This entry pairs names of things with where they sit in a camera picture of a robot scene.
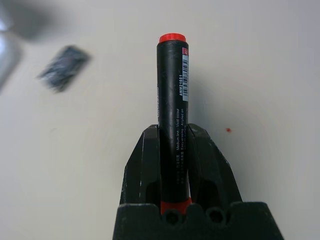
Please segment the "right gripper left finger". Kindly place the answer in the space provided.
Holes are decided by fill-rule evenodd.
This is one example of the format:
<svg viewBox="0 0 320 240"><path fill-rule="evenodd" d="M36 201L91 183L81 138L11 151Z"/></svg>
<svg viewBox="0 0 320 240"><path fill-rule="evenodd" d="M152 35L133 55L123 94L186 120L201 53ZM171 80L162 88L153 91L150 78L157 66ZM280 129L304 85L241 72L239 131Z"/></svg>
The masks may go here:
<svg viewBox="0 0 320 240"><path fill-rule="evenodd" d="M135 145L124 168L122 204L160 205L160 157L158 126L146 128Z"/></svg>

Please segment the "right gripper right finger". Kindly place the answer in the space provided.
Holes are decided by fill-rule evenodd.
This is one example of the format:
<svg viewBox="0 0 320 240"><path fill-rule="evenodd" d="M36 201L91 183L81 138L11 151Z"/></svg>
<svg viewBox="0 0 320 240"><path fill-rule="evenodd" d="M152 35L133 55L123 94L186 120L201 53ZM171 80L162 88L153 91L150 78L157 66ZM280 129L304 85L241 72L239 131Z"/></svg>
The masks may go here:
<svg viewBox="0 0 320 240"><path fill-rule="evenodd" d="M187 153L193 203L202 208L228 208L243 201L229 162L208 132L193 123L188 125Z"/></svg>

